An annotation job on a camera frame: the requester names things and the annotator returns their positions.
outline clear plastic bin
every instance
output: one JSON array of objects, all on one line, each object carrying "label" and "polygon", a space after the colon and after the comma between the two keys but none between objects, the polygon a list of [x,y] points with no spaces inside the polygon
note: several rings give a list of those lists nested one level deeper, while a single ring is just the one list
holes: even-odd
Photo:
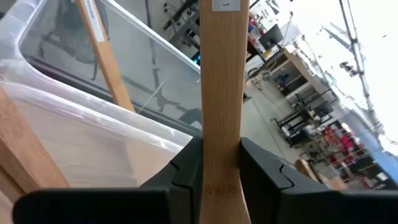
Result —
[{"label": "clear plastic bin", "polygon": [[[47,92],[0,85],[72,187],[137,187],[183,147]],[[1,195],[0,213],[10,207]]]},{"label": "clear plastic bin", "polygon": [[[33,68],[50,70],[98,93],[109,93],[99,68],[96,80],[91,80],[95,63],[89,60],[93,55],[90,58],[88,39],[81,37],[83,34],[59,31],[63,30],[56,16],[59,2],[18,0],[9,10],[0,22],[0,73],[11,82],[47,91],[128,125],[186,144],[190,136],[176,138],[175,134],[181,134],[179,131],[170,131],[157,123],[158,128],[152,128],[153,121],[93,98]],[[200,110],[198,65],[114,1],[96,2],[106,11],[110,43],[136,111],[140,113],[143,108],[149,108],[168,118],[180,119],[187,111]],[[85,43],[74,46],[78,39]],[[67,53],[65,48],[72,48],[75,54]]]}]

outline wooden board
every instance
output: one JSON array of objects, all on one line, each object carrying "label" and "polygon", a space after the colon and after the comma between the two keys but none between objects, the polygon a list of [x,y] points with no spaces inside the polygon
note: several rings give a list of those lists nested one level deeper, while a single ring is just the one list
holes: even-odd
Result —
[{"label": "wooden board", "polygon": [[23,196],[24,191],[17,185],[17,183],[6,173],[0,166],[0,192],[2,192],[11,203]]},{"label": "wooden board", "polygon": [[127,145],[127,158],[138,185],[158,173],[175,156],[175,153],[140,140],[129,141]]},{"label": "wooden board", "polygon": [[0,166],[25,192],[68,187],[42,143],[0,87]]},{"label": "wooden board", "polygon": [[239,179],[238,151],[248,1],[240,11],[200,3],[203,194],[201,223],[250,223]]},{"label": "wooden board", "polygon": [[134,111],[129,93],[120,76],[118,63],[113,55],[108,36],[104,31],[101,18],[95,6],[94,0],[77,0],[80,16],[88,31],[91,45],[94,48],[95,57],[104,75],[106,85],[112,94],[115,104]]},{"label": "wooden board", "polygon": [[0,223],[13,224],[12,222],[12,203],[0,192]]},{"label": "wooden board", "polygon": [[311,178],[312,180],[314,180],[316,182],[319,182],[317,179],[317,176],[312,172],[312,170],[310,168],[310,164],[308,164],[307,161],[305,161],[303,159],[297,159],[296,162],[294,163],[294,167],[300,173],[306,175],[307,177]]}]

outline white label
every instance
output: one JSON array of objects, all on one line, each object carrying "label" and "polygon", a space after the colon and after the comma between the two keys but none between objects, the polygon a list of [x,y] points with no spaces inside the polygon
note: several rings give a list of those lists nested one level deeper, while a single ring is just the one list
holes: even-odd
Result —
[{"label": "white label", "polygon": [[91,28],[94,32],[95,39],[100,43],[104,41],[104,34],[102,33],[101,24],[98,20],[93,0],[83,0],[83,2],[85,3],[85,9],[90,20]]},{"label": "white label", "polygon": [[212,0],[213,11],[240,11],[241,0]]},{"label": "white label", "polygon": [[378,177],[381,181],[385,181],[385,180],[388,179],[388,177],[387,177],[383,172],[381,172],[380,174],[378,174],[377,177]]}]

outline wooden handle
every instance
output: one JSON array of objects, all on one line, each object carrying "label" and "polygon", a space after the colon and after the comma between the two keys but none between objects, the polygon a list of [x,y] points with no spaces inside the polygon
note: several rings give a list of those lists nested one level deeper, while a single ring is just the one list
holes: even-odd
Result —
[{"label": "wooden handle", "polygon": [[213,11],[212,0],[199,3],[204,143],[200,221],[250,223],[238,169],[249,4],[240,0],[239,11]]},{"label": "wooden handle", "polygon": [[21,189],[28,193],[43,187],[68,187],[57,165],[1,87],[0,124],[0,166],[5,171],[0,176],[0,190],[8,187],[11,194],[7,196],[14,200]]},{"label": "wooden handle", "polygon": [[312,170],[310,168],[310,164],[308,164],[307,161],[305,161],[303,159],[298,159],[295,161],[294,167],[300,173],[306,175],[307,177],[311,178],[314,181],[319,182],[317,176],[314,174],[314,172],[312,172]]},{"label": "wooden handle", "polygon": [[113,55],[108,36],[104,31],[101,18],[95,6],[95,1],[77,0],[76,4],[114,102],[127,110],[134,111],[129,93],[120,76],[118,63]]}]

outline black clamp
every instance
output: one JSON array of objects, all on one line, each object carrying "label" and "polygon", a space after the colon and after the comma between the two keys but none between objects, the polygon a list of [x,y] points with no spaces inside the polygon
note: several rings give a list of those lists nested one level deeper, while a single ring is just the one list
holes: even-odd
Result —
[{"label": "black clamp", "polygon": [[[397,223],[395,191],[330,190],[247,138],[241,182],[251,222]],[[203,142],[193,138],[159,173],[133,189],[40,190],[14,206],[15,224],[199,223]]]}]

